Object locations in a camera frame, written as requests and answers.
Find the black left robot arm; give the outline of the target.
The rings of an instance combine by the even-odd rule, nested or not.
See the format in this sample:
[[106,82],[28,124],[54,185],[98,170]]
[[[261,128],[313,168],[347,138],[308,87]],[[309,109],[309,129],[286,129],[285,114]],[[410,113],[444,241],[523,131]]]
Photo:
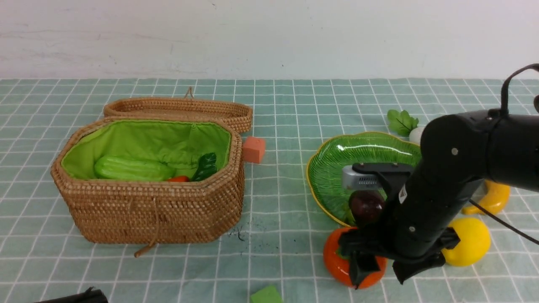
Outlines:
[[102,290],[90,287],[82,293],[67,297],[55,298],[39,303],[108,303],[108,299]]

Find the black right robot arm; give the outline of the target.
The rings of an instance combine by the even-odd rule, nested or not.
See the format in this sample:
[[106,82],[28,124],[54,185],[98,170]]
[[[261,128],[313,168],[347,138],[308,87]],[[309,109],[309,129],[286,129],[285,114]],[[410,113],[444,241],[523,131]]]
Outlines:
[[339,237],[352,285],[381,270],[377,257],[393,260],[400,283],[443,266],[442,250],[460,242],[448,225],[484,180],[537,192],[538,128],[537,115],[502,109],[444,115],[424,128],[415,167],[354,163],[353,189],[362,188],[359,175],[369,175],[387,199],[375,222]]

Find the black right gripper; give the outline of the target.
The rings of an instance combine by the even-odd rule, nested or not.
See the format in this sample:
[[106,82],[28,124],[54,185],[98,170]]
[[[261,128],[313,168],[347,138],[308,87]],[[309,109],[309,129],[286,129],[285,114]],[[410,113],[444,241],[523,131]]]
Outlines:
[[341,234],[338,241],[341,255],[350,257],[353,288],[379,282],[382,266],[377,256],[394,260],[392,269],[399,284],[445,265],[441,250],[459,241],[447,226],[482,184],[480,177],[458,183],[433,179],[419,166],[402,186],[388,193],[383,190],[387,198],[379,218]]

